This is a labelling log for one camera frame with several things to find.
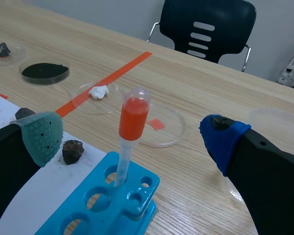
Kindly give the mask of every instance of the blue test tube rack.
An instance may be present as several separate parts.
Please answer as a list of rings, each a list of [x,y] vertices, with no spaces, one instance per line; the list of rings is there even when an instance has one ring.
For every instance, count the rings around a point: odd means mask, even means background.
[[[124,185],[106,184],[106,177],[116,172],[118,160],[118,153],[108,153],[36,235],[63,235],[67,225],[78,219],[71,235],[143,235],[156,214],[151,198],[160,179],[130,162]],[[88,200],[98,193],[100,197],[87,209]]]

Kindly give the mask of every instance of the dark rock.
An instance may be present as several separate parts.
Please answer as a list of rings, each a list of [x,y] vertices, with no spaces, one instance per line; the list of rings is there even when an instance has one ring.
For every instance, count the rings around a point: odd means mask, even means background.
[[[36,114],[34,111],[28,109],[28,108],[20,108],[16,114],[15,114],[15,118],[16,120],[19,120],[21,118],[24,118],[24,117],[27,117],[27,116],[30,116],[30,115],[33,115],[33,114]]]
[[[63,145],[63,160],[67,165],[76,163],[84,152],[83,143],[80,141],[66,141]]]
[[[9,50],[8,46],[5,43],[0,44],[0,57],[7,57],[9,56],[11,51]]]

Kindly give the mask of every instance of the table surface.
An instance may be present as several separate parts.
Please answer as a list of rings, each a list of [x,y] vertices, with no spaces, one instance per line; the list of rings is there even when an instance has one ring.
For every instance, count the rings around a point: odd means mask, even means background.
[[[140,144],[133,152],[133,161],[161,179],[154,195],[159,213],[147,235],[257,234],[246,208],[239,208],[226,193],[222,176],[204,147],[198,123],[214,113],[247,122],[249,112],[260,108],[294,114],[294,89],[24,5],[20,0],[0,1],[3,41],[24,45],[26,59],[57,56],[70,63],[71,75],[52,86],[22,81],[20,63],[0,67],[0,94],[34,111],[58,109],[70,101],[74,89],[100,81],[143,52],[151,52],[149,58],[115,83],[124,88],[147,89],[154,103],[180,111],[187,128],[181,141],[173,146]],[[63,122],[65,131],[109,152],[118,151],[119,118],[119,111],[92,116],[74,110]]]

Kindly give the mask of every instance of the plastic test tube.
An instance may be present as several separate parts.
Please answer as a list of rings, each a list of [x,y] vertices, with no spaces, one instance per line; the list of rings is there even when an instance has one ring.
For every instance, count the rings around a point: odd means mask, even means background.
[[[150,104],[150,94],[134,88],[125,97],[119,126],[120,155],[114,187],[125,183],[133,147],[142,136]]]

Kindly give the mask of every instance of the chair backrest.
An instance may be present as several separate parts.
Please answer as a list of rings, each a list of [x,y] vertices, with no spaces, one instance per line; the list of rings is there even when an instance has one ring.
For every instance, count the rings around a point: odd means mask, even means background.
[[[165,0],[160,32],[175,50],[218,63],[243,50],[255,20],[255,7],[244,0]]]

